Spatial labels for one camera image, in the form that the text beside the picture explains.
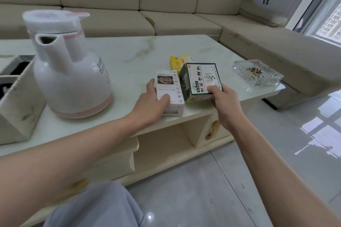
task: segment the marble tabletop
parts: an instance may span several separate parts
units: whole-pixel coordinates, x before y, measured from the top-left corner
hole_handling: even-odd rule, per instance
[[[90,48],[100,55],[108,70],[113,87],[113,102],[100,113],[83,119],[60,118],[46,106],[31,139],[23,143],[0,146],[0,156],[125,116],[133,109],[140,93],[146,91],[146,83],[151,78],[155,78],[156,71],[170,70],[170,56],[188,53],[195,62],[216,63],[221,82],[233,88],[240,101],[256,97],[261,99],[284,89],[282,84],[269,87],[250,86],[232,70],[233,62],[242,58],[206,35],[88,38],[87,40]],[[4,57],[35,53],[31,40],[0,40],[0,54]],[[210,102],[186,104],[182,118],[162,117],[142,133],[178,124],[185,121],[186,117],[188,119],[202,117],[211,114],[214,109]]]

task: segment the drawer handle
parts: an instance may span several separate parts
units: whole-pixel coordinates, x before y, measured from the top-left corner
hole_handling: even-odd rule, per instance
[[[220,128],[220,122],[219,122],[219,120],[216,120],[215,122],[212,123],[211,134],[208,134],[205,137],[205,139],[209,140],[209,139],[215,137],[215,135],[218,133],[219,128]]]
[[[83,189],[85,189],[88,186],[89,183],[90,183],[90,181],[88,179],[80,180],[80,181],[73,183],[70,187],[61,191],[53,199],[52,202],[47,203],[46,205],[59,203],[61,201],[67,200],[67,199],[79,194]]]

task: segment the hand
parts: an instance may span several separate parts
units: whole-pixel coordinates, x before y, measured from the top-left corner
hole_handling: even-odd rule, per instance
[[[132,118],[133,122],[137,123],[138,131],[157,121],[171,100],[168,94],[158,100],[154,82],[155,80],[151,79],[147,83],[147,92],[140,95],[135,107],[127,115]]]
[[[236,92],[226,85],[223,85],[223,90],[222,92],[216,85],[207,87],[207,91],[214,94],[213,103],[218,111],[220,124],[231,132],[238,124],[243,124],[247,118],[241,109]]]

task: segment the thermos lid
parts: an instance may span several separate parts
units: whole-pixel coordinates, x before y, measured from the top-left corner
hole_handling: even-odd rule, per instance
[[[30,33],[61,34],[81,30],[80,21],[89,16],[66,10],[31,10],[23,13],[23,20]]]

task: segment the beige sofa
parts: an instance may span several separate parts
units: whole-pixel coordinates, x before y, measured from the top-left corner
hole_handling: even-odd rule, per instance
[[[246,59],[284,75],[287,86],[269,101],[285,108],[341,88],[340,48],[281,28],[286,18],[252,0],[0,0],[0,38],[28,38],[21,13],[30,9],[86,11],[87,37],[208,35]]]

